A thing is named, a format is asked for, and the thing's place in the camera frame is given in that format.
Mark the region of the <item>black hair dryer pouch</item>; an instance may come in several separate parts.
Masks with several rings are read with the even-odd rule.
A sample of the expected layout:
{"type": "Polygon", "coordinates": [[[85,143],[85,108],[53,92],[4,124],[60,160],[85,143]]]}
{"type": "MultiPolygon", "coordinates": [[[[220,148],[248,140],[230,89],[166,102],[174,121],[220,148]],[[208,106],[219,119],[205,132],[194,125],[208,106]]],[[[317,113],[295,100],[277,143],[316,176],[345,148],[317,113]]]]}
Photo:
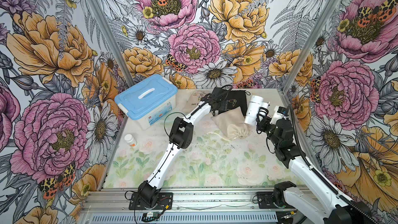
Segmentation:
{"type": "Polygon", "coordinates": [[[243,116],[247,113],[247,96],[251,93],[245,90],[232,90],[228,93],[227,97],[222,101],[220,105],[219,113],[224,113],[236,108],[240,108],[243,116]]]}

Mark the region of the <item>white hair dryer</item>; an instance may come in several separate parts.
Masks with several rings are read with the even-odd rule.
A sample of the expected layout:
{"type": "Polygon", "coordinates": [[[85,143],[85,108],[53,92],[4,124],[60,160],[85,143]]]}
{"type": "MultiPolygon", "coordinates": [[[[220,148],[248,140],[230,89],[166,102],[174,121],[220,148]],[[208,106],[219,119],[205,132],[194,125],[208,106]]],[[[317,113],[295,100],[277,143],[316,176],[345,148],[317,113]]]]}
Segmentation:
{"type": "Polygon", "coordinates": [[[250,98],[246,112],[245,123],[257,125],[268,115],[269,102],[264,102],[263,97],[253,95],[250,98]]]}

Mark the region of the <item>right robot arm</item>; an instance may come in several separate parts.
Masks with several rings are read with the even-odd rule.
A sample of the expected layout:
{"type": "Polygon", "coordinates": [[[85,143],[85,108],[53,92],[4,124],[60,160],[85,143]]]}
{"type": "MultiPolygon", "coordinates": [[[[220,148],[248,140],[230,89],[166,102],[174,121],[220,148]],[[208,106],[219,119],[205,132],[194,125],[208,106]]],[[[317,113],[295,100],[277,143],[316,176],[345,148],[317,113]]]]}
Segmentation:
{"type": "Polygon", "coordinates": [[[257,120],[256,130],[267,135],[274,145],[277,159],[293,172],[316,197],[303,193],[296,184],[284,181],[274,186],[272,194],[258,195],[264,204],[279,208],[296,208],[314,224],[374,224],[370,208],[356,203],[333,185],[310,162],[301,148],[296,125],[287,117],[273,121],[269,117],[257,120]]]}

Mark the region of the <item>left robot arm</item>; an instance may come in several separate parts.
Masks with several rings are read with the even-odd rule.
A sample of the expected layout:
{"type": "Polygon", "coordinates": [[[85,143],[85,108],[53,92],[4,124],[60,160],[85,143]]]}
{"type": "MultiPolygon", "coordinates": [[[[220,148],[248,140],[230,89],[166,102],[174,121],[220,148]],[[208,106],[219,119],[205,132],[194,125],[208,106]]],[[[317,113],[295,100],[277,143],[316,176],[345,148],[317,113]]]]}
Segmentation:
{"type": "Polygon", "coordinates": [[[139,185],[136,203],[150,208],[155,207],[169,167],[178,154],[188,148],[192,142],[194,125],[207,114],[217,111],[232,88],[232,85],[214,88],[211,93],[201,98],[199,105],[189,114],[174,119],[170,133],[167,135],[169,138],[167,149],[152,174],[139,185]]]}

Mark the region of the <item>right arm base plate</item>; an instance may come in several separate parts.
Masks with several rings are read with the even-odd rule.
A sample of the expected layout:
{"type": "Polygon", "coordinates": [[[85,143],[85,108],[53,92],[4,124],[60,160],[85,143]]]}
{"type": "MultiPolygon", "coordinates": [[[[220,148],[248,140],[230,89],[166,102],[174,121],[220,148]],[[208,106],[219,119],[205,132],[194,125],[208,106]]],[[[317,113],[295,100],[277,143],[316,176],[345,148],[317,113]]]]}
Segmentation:
{"type": "Polygon", "coordinates": [[[272,192],[257,192],[255,198],[259,209],[286,208],[286,205],[272,192]]]}

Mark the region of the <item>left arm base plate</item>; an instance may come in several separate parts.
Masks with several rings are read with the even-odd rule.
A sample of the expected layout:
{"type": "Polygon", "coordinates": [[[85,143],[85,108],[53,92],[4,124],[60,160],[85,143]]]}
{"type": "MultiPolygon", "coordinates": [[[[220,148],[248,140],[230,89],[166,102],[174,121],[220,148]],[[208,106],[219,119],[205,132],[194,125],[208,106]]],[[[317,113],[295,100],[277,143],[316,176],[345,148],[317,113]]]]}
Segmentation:
{"type": "Polygon", "coordinates": [[[173,205],[173,196],[171,192],[161,192],[146,201],[144,194],[134,192],[129,199],[129,210],[169,210],[173,205]]]}

